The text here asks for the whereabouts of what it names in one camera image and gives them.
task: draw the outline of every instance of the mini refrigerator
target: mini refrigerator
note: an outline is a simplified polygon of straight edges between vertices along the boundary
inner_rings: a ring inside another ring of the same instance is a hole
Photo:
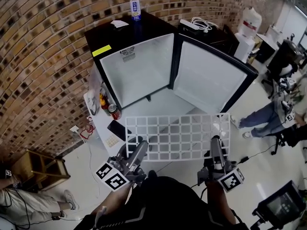
[[[142,11],[85,32],[94,62],[119,109],[168,87],[208,114],[226,112],[255,80],[248,64]]]

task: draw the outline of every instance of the tile floor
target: tile floor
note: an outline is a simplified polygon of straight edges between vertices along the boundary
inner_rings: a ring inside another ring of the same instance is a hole
[[[256,66],[260,73],[263,72],[261,65]],[[243,117],[266,105],[269,100],[263,86],[257,79],[238,102],[231,108],[230,112],[238,117]],[[275,144],[275,139],[254,138],[243,139],[242,133],[231,125],[231,155],[230,159],[239,161],[244,156],[251,156],[266,150]],[[277,154],[272,156],[270,151],[260,154],[247,162],[240,164],[240,170],[245,176],[245,182],[235,190],[227,194],[227,200],[232,209],[250,227],[257,221],[257,217],[252,216],[252,211],[258,203],[274,193],[288,181],[293,180],[298,186],[305,188],[304,177],[307,177],[307,165],[301,152],[301,144],[291,148],[288,146],[279,148]],[[71,178],[47,193],[60,197],[60,194],[69,189],[80,205],[78,211],[67,211],[67,219],[81,219],[89,214],[108,195],[109,190],[97,183],[92,177],[92,171],[108,158],[108,154],[99,138],[94,136],[88,144],[84,144],[65,156],[66,167]],[[202,168],[203,161],[179,161],[179,162],[143,162],[142,168],[145,172],[154,169],[158,175],[166,175],[177,179],[187,185],[194,185],[197,182],[196,173]],[[198,195],[201,194],[204,185],[195,187]],[[69,230],[73,229],[78,221],[50,221],[33,225],[32,230]],[[297,222],[290,223],[284,227],[286,230],[295,229]],[[262,225],[261,229],[268,229],[269,224]]]

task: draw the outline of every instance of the brick wall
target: brick wall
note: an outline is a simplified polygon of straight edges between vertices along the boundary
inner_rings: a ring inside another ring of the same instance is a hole
[[[177,25],[201,16],[236,30],[242,9],[276,22],[283,0],[141,0],[150,13]],[[129,0],[0,0],[0,150],[14,161],[25,149],[52,155],[74,143],[83,126],[83,94],[93,60],[84,32],[129,13]]]

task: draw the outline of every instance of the blue and white can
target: blue and white can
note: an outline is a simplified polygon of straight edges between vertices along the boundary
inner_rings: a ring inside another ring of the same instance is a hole
[[[134,21],[141,19],[141,7],[139,0],[130,0],[131,16]]]

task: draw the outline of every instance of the blue jeans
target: blue jeans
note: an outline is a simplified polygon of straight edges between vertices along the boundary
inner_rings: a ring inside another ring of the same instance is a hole
[[[254,127],[260,124],[268,123],[263,128],[253,128],[251,134],[253,137],[264,137],[269,134],[280,132],[284,129],[279,116],[275,112],[274,102],[253,112],[246,118],[240,120],[239,128]]]

